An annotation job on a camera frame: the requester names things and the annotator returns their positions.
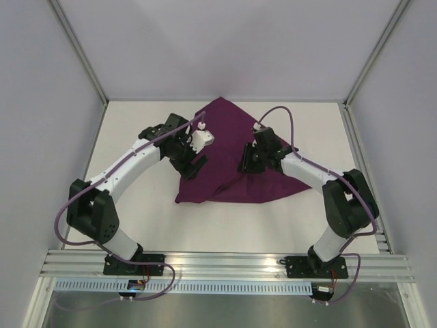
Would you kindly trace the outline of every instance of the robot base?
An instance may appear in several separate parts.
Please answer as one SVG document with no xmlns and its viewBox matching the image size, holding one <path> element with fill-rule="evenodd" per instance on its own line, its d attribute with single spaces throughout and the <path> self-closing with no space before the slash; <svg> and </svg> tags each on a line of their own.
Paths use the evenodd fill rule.
<svg viewBox="0 0 437 328">
<path fill-rule="evenodd" d="M 163 254 L 139 254 L 135 258 L 135 262 L 164 262 L 165 256 Z M 158 265 L 132 265 L 126 264 L 117 260 L 112 256 L 107 256 L 105 259 L 105 266 L 103 268 L 104 275 L 148 275 L 150 277 L 162 277 L 164 266 Z"/>
<path fill-rule="evenodd" d="M 346 261 L 341 256 L 316 271 L 310 267 L 307 256 L 287 256 L 281 264 L 285 265 L 287 277 L 291 279 L 332 279 L 333 271 L 337 279 L 349 278 Z"/>
</svg>

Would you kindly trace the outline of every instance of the purple fabric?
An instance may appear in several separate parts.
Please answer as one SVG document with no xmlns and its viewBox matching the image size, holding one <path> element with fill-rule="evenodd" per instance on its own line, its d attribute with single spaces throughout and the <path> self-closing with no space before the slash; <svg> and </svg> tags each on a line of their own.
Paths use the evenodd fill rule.
<svg viewBox="0 0 437 328">
<path fill-rule="evenodd" d="M 244 145 L 253 141 L 255 119 L 224 98 L 214 100 L 198 113 L 202 111 L 206 111 L 206 128 L 215 140 L 200 154 L 205 154 L 208 162 L 196 179 L 180 179 L 176 203 L 264 203 L 309 189 L 303 182 L 269 169 L 263 174 L 237 172 Z"/>
</svg>

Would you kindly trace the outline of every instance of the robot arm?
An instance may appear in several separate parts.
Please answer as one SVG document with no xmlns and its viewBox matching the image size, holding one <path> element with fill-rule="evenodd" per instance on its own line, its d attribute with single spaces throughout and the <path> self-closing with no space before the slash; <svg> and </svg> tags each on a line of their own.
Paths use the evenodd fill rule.
<svg viewBox="0 0 437 328">
<path fill-rule="evenodd" d="M 193 133 L 178 131 L 144 148 L 150 141 L 187 122 L 188 120 L 171 114 L 165 124 L 149 127 L 141 132 L 132 147 L 101 174 L 88 182 L 79 179 L 74 181 L 70 186 L 70 198 L 89 185 L 104 179 L 102 184 L 82 195 L 69 206 L 68 224 L 125 260 L 131 260 L 135 254 L 142 253 L 143 248 L 119 227 L 115 204 L 123 192 L 145 170 L 164 157 L 170 158 L 170 163 L 184 178 L 196 177 L 207 158 L 202 156 L 195 163 L 192 162 L 204 147 L 214 141 L 214 137 L 208 131 L 197 130 Z M 113 174 L 106 178 L 111 171 L 114 171 Z"/>
<path fill-rule="evenodd" d="M 342 181 L 302 160 L 290 146 L 283 147 L 271 128 L 259 129 L 254 136 L 255 143 L 248 143 L 245 147 L 240 171 L 262 173 L 267 167 L 296 178 L 323 195 L 328 227 L 308 251 L 308 262 L 317 271 L 339 256 L 349 239 L 370 224 L 370 218 L 354 196 L 347 196 L 350 190 Z M 360 193 L 373 217 L 379 215 L 361 172 L 357 169 L 344 173 L 331 169 L 330 172 L 343 176 Z"/>
</svg>

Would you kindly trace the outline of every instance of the white wall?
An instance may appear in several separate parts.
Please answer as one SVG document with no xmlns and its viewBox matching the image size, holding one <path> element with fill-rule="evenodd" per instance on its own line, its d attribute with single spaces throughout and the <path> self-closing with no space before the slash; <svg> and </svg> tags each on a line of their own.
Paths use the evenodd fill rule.
<svg viewBox="0 0 437 328">
<path fill-rule="evenodd" d="M 417 0 L 353 104 L 390 242 L 437 325 L 437 2 Z"/>
<path fill-rule="evenodd" d="M 0 327 L 20 327 L 102 105 L 45 0 L 0 10 Z"/>
<path fill-rule="evenodd" d="M 399 0 L 61 0 L 111 100 L 343 100 Z"/>
</svg>

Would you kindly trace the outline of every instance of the white tabletop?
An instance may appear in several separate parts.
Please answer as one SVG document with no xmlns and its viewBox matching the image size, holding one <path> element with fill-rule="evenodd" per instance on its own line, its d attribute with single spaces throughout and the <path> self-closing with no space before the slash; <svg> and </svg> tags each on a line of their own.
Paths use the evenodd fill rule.
<svg viewBox="0 0 437 328">
<path fill-rule="evenodd" d="M 206 104 L 110 102 L 87 179 L 104 171 L 125 153 L 143 129 L 164 123 L 172 112 L 191 119 Z M 260 118 L 275 105 L 288 106 L 294 116 L 295 144 L 303 154 L 327 167 L 342 170 L 354 167 L 337 104 L 236 104 L 254 118 Z M 290 123 L 285 112 L 278 110 L 263 123 L 290 140 Z M 137 179 L 116 205 L 122 229 L 146 250 L 306 253 L 327 226 L 322 196 L 314 190 L 265 204 L 176 204 L 179 177 L 164 159 Z M 71 229 L 68 239 L 84 241 L 87 237 Z M 373 236 L 359 238 L 348 251 L 379 252 Z"/>
</svg>

